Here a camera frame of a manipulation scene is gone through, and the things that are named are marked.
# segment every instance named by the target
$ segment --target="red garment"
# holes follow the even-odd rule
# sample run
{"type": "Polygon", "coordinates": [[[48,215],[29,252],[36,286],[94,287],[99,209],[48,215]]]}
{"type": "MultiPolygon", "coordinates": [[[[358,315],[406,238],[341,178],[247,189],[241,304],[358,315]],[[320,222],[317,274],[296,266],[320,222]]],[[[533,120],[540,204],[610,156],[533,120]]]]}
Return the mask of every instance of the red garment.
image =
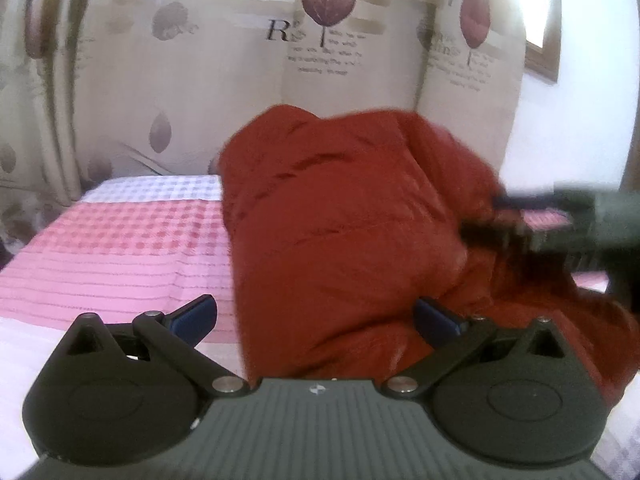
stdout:
{"type": "Polygon", "coordinates": [[[504,327],[550,316],[613,404],[640,364],[634,318],[569,276],[466,248],[461,219],[491,219],[491,168],[414,113],[321,120],[268,110],[220,157],[241,342],[262,376],[382,381],[431,352],[419,296],[504,327]]]}

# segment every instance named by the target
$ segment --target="metal screw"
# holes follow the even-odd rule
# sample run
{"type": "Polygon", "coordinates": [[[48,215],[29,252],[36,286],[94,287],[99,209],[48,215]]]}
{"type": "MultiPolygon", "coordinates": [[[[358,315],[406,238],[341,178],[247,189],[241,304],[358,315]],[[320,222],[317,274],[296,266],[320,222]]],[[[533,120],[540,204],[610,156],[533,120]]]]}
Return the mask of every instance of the metal screw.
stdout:
{"type": "Polygon", "coordinates": [[[410,394],[418,389],[418,382],[411,377],[396,376],[391,377],[386,382],[386,387],[398,394],[410,394]]]}
{"type": "Polygon", "coordinates": [[[234,394],[242,390],[244,381],[240,377],[227,375],[218,377],[211,383],[211,386],[221,394],[234,394]]]}

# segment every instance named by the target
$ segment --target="beige curtain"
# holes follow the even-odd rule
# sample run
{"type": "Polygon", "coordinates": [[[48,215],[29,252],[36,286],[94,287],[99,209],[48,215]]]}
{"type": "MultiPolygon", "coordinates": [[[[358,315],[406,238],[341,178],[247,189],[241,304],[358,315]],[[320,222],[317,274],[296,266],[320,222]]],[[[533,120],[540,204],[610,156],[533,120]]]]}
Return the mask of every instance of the beige curtain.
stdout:
{"type": "Polygon", "coordinates": [[[524,65],[516,0],[0,6],[1,210],[68,206],[115,176],[215,172],[226,140],[280,103],[413,109],[498,169],[524,65]]]}

